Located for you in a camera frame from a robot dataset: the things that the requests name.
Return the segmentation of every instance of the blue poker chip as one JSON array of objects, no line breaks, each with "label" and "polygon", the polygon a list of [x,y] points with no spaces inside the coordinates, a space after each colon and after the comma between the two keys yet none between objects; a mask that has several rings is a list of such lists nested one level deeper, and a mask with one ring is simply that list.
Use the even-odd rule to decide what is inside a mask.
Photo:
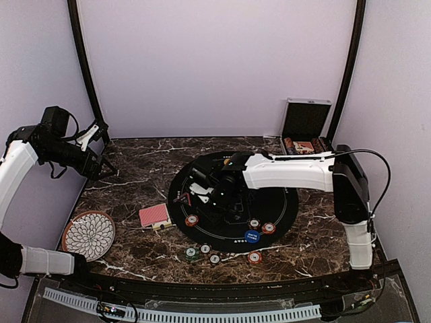
[{"label": "blue poker chip", "polygon": [[259,232],[255,230],[248,230],[245,233],[245,240],[250,244],[255,244],[260,239],[261,239],[261,235],[259,234]]}]

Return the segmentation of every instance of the open case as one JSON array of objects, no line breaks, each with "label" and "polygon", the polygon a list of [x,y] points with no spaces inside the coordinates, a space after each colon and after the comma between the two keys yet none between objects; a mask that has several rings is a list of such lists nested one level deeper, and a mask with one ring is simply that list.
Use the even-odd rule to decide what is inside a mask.
[{"label": "open case", "polygon": [[322,130],[331,108],[329,100],[288,98],[280,140],[286,155],[322,153],[331,143]]}]

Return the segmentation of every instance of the floral pattern plate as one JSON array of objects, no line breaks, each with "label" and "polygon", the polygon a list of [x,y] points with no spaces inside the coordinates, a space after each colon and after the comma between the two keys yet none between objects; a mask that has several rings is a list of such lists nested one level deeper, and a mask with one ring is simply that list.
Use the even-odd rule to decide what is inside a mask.
[{"label": "floral pattern plate", "polygon": [[112,246],[115,224],[104,212],[88,211],[73,219],[63,233],[64,251],[85,256],[88,262],[99,259]]}]

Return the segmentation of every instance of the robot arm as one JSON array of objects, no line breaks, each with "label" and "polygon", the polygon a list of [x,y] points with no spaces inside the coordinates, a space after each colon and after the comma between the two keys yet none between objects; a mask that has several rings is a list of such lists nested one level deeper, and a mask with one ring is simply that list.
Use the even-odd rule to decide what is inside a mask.
[{"label": "robot arm", "polygon": [[[337,150],[349,151],[350,148],[340,145]],[[366,270],[372,266],[368,180],[352,155],[237,153],[221,170],[213,169],[203,157],[193,165],[191,176],[201,192],[208,192],[207,201],[222,209],[243,189],[288,187],[333,192],[335,216],[347,235],[351,268]]]},{"label": "robot arm", "polygon": [[[9,136],[6,153],[0,159],[0,230],[13,196],[36,162],[48,162],[52,167],[52,163],[57,162],[65,170],[71,166],[91,180],[116,174],[107,160],[88,148],[88,143],[98,140],[107,130],[107,125],[94,122],[86,131],[77,131],[75,136],[66,138],[69,115],[59,107],[47,108],[40,124],[21,127]],[[76,140],[80,146],[69,143],[71,140]],[[110,171],[102,173],[104,166]],[[9,278],[20,273],[71,275],[85,264],[85,258],[80,255],[22,246],[1,232],[0,257],[0,273]]]}]

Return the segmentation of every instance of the black round mat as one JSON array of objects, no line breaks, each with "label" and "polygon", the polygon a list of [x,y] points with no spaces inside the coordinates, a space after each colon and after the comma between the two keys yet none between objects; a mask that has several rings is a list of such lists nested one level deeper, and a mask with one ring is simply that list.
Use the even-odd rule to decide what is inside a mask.
[{"label": "black round mat", "polygon": [[[223,163],[234,153],[234,151],[210,153],[207,157]],[[179,171],[172,181],[168,195],[168,210],[171,220],[193,241],[198,244],[210,244],[214,250],[241,253],[268,247],[289,231],[298,213],[298,194],[294,188],[247,190],[237,201],[239,211],[236,216],[226,212],[224,220],[214,226],[203,216],[205,212],[211,212],[212,208],[198,196],[190,193],[189,187],[193,180],[188,175],[192,163]],[[191,206],[174,202],[186,192],[189,193]],[[185,219],[189,215],[197,215],[199,218],[198,224],[194,227],[185,224]],[[261,225],[268,222],[274,224],[275,232],[268,235],[258,229],[260,240],[254,244],[246,242],[245,233],[250,229],[247,222],[253,218],[258,219]]]}]

